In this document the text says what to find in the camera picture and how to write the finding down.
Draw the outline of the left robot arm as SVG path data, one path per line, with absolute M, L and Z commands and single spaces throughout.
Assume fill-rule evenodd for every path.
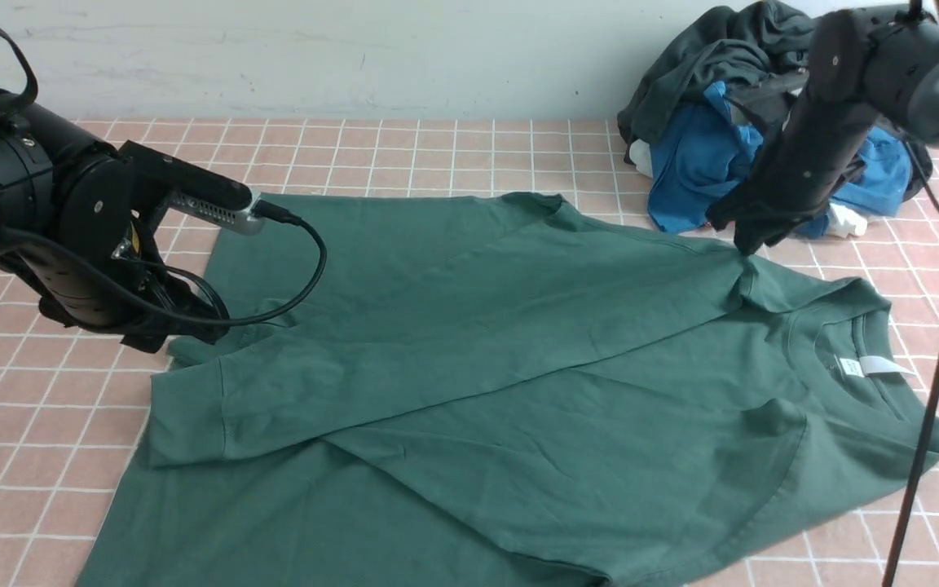
M 154 232 L 190 198 L 241 210 L 249 189 L 134 142 L 115 148 L 0 89 L 0 270 L 66 328 L 156 353 L 170 337 L 214 343 L 230 313 L 165 267 Z

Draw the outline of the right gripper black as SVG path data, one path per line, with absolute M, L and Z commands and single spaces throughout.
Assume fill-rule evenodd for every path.
M 708 207 L 709 224 L 717 231 L 733 224 L 734 245 L 743 255 L 778 245 L 827 210 L 876 119 L 852 90 L 841 93 L 810 74 L 747 177 Z

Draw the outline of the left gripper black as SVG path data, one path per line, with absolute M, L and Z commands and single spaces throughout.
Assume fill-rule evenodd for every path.
M 15 230 L 0 270 L 28 285 L 42 316 L 64 327 L 119 335 L 148 354 L 170 337 L 218 342 L 230 330 L 223 299 L 164 264 L 154 239 L 161 219 L 135 211 L 134 193 L 134 172 L 120 155 L 64 165 L 48 223 Z

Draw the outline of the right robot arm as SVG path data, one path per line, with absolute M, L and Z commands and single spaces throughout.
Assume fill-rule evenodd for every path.
M 747 177 L 708 207 L 734 224 L 745 255 L 776 245 L 827 210 L 880 119 L 939 148 L 939 23 L 920 7 L 828 12 L 787 119 L 769 130 Z

